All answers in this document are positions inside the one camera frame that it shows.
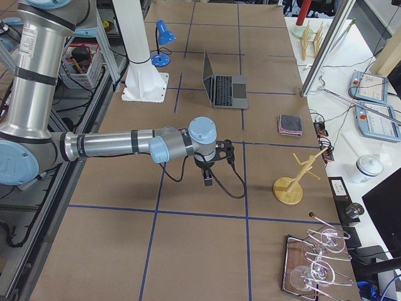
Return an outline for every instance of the white pillar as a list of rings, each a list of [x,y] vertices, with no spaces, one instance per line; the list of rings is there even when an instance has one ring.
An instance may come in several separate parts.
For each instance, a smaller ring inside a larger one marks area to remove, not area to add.
[[[113,5],[130,60],[122,99],[163,102],[169,74],[159,73],[150,61],[140,1],[114,0]]]

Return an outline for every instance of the folded cloth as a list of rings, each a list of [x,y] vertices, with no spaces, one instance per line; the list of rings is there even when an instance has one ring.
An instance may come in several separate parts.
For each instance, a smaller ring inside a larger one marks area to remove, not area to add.
[[[283,135],[302,136],[302,118],[299,116],[280,115],[278,132]]]

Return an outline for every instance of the red object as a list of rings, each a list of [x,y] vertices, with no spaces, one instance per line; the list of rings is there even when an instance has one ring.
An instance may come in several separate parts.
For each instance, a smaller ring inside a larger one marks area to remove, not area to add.
[[[309,7],[311,6],[312,0],[303,0],[301,11],[299,12],[298,19],[296,20],[296,25],[301,26],[305,20],[306,15],[309,12]]]

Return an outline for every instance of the plastic basket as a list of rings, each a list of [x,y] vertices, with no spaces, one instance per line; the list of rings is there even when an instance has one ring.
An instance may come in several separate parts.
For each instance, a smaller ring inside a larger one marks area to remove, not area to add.
[[[88,48],[91,53],[91,63],[85,73],[79,74],[74,70],[73,63],[70,61],[71,52],[76,47]],[[63,65],[60,66],[60,77],[63,83],[70,89],[81,88],[77,83],[87,89],[96,87],[100,69],[102,67],[102,56],[99,45],[96,43],[72,43],[63,55]]]

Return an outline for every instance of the white table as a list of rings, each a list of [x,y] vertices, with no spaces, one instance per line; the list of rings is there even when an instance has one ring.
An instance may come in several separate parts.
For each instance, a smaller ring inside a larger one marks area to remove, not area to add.
[[[323,22],[323,32],[326,34],[331,24],[331,19],[306,19],[304,25],[306,26],[310,21],[310,28],[316,32]],[[304,82],[310,69],[306,69],[305,65],[312,64],[313,57],[307,57],[305,61],[301,59],[301,43],[291,32],[295,26],[296,18],[286,18],[286,24],[288,27],[291,43],[294,49],[294,55],[297,59],[299,74]],[[307,53],[313,53],[313,46]],[[350,32],[340,41],[340,43],[333,49],[324,65],[330,66],[348,66],[354,65],[355,63],[363,62],[368,58],[372,57],[368,45],[362,38],[357,26],[353,25]],[[332,90],[340,95],[348,97],[348,87],[352,74],[356,70],[365,71],[366,67],[372,62],[371,60],[361,63],[359,65],[351,67],[324,67],[322,68],[323,79],[326,82],[326,88]],[[316,90],[317,86],[321,83],[316,81],[314,83],[313,90]],[[325,92],[311,93],[307,97],[308,105],[310,109],[316,110],[319,114],[322,114],[326,120],[336,117],[347,110],[349,103],[329,95]],[[391,95],[388,96],[388,103],[395,109],[401,110],[401,101],[397,97]],[[382,140],[371,139],[362,136],[355,121],[355,108],[351,108],[346,119],[344,116],[338,117],[335,120],[326,122],[326,129],[329,133],[328,138],[331,143],[334,144],[336,141],[336,135],[340,130],[338,141],[335,144],[334,162],[328,163],[326,172],[329,177],[341,176],[345,182],[346,188],[350,193],[351,199],[354,203],[360,203],[363,205],[362,196],[375,187],[378,183],[382,182],[386,177],[391,175],[397,169],[401,167],[401,157],[398,156],[401,152],[401,143],[391,143]],[[397,119],[401,120],[401,115],[397,114]],[[356,152],[349,146],[346,140],[343,138],[343,134],[352,137],[355,140],[355,145],[358,145]],[[383,172],[374,179],[371,179],[365,184],[355,184],[350,180],[350,170],[355,167],[355,161],[358,155],[362,154],[390,154],[392,165],[384,165]],[[388,251],[382,238],[378,234],[376,227],[374,226],[369,214],[365,213],[360,216],[360,223],[355,228],[359,235],[360,241],[363,247],[380,245],[385,251]]]

